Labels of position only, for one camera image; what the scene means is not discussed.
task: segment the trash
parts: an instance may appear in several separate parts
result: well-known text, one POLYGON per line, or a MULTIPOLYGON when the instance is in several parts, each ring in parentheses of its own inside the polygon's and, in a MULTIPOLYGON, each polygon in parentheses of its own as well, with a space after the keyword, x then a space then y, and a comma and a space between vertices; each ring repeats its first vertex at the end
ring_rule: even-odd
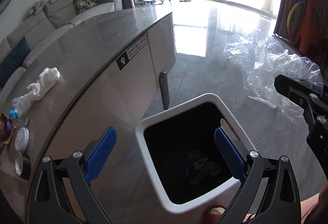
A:
POLYGON ((245 37, 233 35, 223 52, 225 58, 241 66, 244 88, 254 92, 249 97, 279 108, 295 124, 301 125, 303 109, 276 91, 274 78, 282 74, 323 93, 319 66, 307 57, 289 55, 277 39, 265 37, 261 30, 245 37))
POLYGON ((193 150, 184 154, 184 168, 181 178, 188 184, 196 185, 207 175, 217 176, 221 174, 221 168, 201 150, 193 150))
POLYGON ((33 101, 41 100, 46 93, 59 80, 60 73, 57 68, 46 68, 41 74, 40 79, 36 83, 27 86, 29 93, 13 99, 13 109, 9 115, 13 118, 21 117, 31 107, 33 101))

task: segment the patterned throw pillow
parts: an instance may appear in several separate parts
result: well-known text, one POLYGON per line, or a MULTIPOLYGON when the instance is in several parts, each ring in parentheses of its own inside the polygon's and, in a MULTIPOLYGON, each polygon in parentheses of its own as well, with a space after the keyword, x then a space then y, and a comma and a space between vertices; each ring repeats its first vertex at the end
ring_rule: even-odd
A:
POLYGON ((77 14, 81 14, 88 9, 99 5, 97 0, 74 0, 77 14))

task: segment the tape roll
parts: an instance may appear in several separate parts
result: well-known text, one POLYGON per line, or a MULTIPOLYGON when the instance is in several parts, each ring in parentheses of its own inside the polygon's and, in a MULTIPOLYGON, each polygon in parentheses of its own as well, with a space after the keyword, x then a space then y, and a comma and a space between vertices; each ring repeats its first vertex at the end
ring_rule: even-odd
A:
POLYGON ((28 180, 31 174, 31 161, 27 155, 18 151, 15 157, 16 175, 24 180, 28 180))

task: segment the white sofa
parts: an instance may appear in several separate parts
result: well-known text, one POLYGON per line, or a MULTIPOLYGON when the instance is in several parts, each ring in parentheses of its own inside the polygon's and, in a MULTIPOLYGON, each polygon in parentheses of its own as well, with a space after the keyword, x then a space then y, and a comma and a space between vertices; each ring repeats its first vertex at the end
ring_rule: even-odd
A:
POLYGON ((89 18, 122 10, 122 0, 98 0, 98 6, 78 15, 73 1, 57 0, 52 4, 46 4, 43 10, 23 21, 0 43, 0 63, 23 37, 31 49, 23 62, 23 67, 18 68, 2 90, 0 89, 0 110, 21 75, 48 46, 89 18))

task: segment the white sticker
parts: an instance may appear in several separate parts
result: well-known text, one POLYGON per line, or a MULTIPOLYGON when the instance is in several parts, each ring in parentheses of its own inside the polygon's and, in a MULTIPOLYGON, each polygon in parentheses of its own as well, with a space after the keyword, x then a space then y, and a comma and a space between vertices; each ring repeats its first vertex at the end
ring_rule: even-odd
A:
POLYGON ((147 44, 147 38, 146 35, 144 34, 126 51, 129 60, 131 60, 146 44, 147 44))

